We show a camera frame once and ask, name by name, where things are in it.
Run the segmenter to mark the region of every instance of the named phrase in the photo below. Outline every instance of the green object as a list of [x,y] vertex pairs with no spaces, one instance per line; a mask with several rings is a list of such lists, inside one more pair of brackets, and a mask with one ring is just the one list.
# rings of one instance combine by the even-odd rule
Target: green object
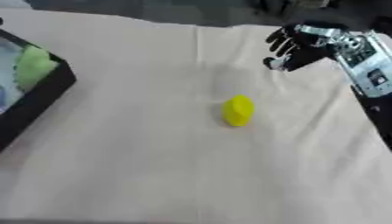
[[49,52],[33,45],[27,46],[16,64],[18,87],[25,92],[31,90],[58,65],[58,62],[50,59]]

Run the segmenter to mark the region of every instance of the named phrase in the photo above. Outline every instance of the floor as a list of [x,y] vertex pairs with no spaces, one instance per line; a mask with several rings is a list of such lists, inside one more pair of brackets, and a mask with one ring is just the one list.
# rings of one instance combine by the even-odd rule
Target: floor
[[[249,1],[255,0],[26,0],[37,10],[120,15],[178,24],[282,25],[314,19],[344,23],[357,30],[366,29],[375,15],[388,15],[392,8],[389,0],[342,0],[338,10],[296,9],[276,17],[267,13],[256,15]],[[279,0],[267,2],[274,4]]]

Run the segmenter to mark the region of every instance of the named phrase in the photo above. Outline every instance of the table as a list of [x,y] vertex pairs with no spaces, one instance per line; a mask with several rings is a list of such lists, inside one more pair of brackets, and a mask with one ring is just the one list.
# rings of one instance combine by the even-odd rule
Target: table
[[[0,10],[79,82],[0,156],[0,217],[390,223],[392,156],[329,60],[270,71],[276,27]],[[230,128],[219,107],[255,102]]]

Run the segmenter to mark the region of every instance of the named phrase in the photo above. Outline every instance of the white cloth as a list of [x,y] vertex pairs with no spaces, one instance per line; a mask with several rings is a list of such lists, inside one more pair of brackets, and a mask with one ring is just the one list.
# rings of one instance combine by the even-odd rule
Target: white cloth
[[[276,27],[0,10],[79,78],[0,156],[0,217],[199,224],[392,221],[392,155],[323,60],[270,71]],[[230,128],[220,103],[256,105]]]

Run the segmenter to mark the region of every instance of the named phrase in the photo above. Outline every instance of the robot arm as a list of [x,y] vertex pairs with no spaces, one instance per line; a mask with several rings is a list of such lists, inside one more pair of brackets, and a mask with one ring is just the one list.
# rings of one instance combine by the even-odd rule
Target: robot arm
[[342,25],[294,24],[275,31],[267,42],[278,57],[264,60],[270,69],[293,71],[325,57],[336,60],[392,150],[392,52],[374,31],[354,34]]

